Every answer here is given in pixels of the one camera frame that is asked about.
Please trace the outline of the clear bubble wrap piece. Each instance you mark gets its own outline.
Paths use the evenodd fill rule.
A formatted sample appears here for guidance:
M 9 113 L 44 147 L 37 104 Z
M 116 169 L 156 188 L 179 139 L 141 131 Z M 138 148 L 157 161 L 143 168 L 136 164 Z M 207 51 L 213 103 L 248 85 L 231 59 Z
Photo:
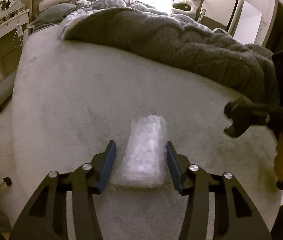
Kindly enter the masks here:
M 112 183 L 124 187 L 160 187 L 166 177 L 166 121 L 149 115 L 132 120 L 131 133 Z

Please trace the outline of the patterned grey duvet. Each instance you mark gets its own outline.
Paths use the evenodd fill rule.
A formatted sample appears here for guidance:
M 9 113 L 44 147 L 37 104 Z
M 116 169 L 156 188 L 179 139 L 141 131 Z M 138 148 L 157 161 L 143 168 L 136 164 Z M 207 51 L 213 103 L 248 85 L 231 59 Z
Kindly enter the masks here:
M 193 24 L 199 30 L 210 31 L 208 27 L 196 22 L 189 16 L 183 14 L 171 15 L 139 0 L 96 0 L 94 2 L 79 0 L 77 3 L 79 8 L 66 16 L 61 22 L 58 34 L 63 40 L 68 39 L 70 31 L 75 25 L 83 22 L 86 18 L 92 19 L 94 16 L 105 16 L 106 13 L 121 11 L 137 11 L 160 17 L 167 16 L 177 20 L 182 25 Z

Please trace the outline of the dark grey fuzzy blanket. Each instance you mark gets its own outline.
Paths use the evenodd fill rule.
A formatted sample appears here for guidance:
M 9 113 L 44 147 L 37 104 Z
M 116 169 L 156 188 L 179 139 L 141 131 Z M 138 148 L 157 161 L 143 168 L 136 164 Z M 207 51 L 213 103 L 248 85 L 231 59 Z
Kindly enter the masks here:
M 272 52 L 242 44 L 221 29 L 203 31 L 167 16 L 106 13 L 75 25 L 67 40 L 115 47 L 232 88 L 255 102 L 269 101 Z

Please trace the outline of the beige pillow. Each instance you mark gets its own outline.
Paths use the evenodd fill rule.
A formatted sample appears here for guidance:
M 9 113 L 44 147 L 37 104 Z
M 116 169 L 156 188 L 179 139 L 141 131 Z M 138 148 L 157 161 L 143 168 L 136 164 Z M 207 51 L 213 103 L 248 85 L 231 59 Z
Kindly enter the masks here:
M 61 3 L 69 3 L 72 2 L 73 0 L 43 0 L 39 3 L 39 11 L 42 12 L 54 5 L 58 5 Z

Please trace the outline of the grey pillow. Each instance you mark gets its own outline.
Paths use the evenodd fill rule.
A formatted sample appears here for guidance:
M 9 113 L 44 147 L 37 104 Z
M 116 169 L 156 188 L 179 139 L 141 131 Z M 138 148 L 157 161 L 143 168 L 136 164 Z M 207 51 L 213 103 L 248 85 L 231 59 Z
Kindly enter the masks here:
M 35 32 L 45 27 L 59 24 L 63 19 L 73 12 L 76 8 L 76 5 L 73 3 L 61 3 L 53 5 L 48 9 L 40 12 L 39 15 L 35 18 L 30 24 L 30 29 Z

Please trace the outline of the grey bed mattress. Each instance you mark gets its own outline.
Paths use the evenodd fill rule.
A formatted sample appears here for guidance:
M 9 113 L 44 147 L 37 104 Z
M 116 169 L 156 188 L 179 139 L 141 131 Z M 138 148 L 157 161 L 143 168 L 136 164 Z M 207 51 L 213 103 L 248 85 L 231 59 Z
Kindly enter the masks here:
M 170 177 L 156 189 L 120 187 L 117 179 L 132 121 L 162 116 L 167 139 L 206 172 L 231 172 L 271 228 L 282 193 L 273 171 L 276 140 L 264 127 L 233 139 L 225 105 L 241 94 L 207 78 L 107 46 L 63 41 L 58 26 L 28 37 L 12 98 L 13 152 L 25 194 L 52 170 L 71 172 L 110 140 L 116 163 L 94 198 L 104 239 L 177 239 L 187 198 Z

